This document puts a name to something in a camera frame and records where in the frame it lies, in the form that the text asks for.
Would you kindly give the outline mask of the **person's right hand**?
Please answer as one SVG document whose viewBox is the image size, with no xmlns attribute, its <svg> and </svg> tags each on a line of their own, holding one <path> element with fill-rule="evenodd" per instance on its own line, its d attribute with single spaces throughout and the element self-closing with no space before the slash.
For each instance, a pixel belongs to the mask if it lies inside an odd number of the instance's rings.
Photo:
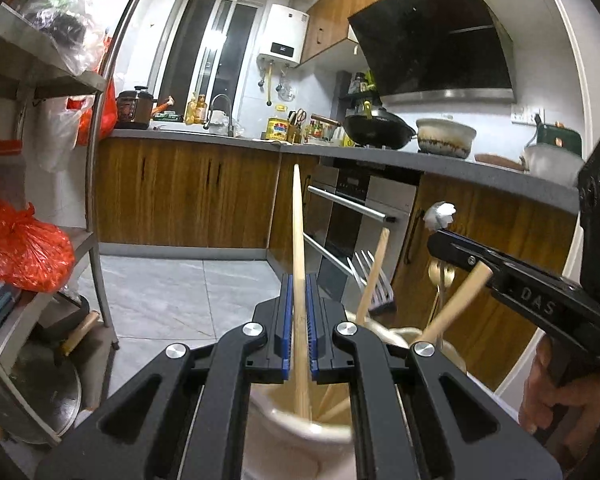
<svg viewBox="0 0 600 480">
<path fill-rule="evenodd" d="M 573 380 L 557 387 L 550 379 L 552 359 L 550 338 L 544 336 L 535 350 L 530 374 L 524 383 L 524 397 L 518 413 L 520 426 L 530 432 L 547 429 L 553 421 L 552 408 L 582 408 L 576 426 L 568 434 L 571 443 L 588 442 L 600 426 L 600 373 Z"/>
</svg>

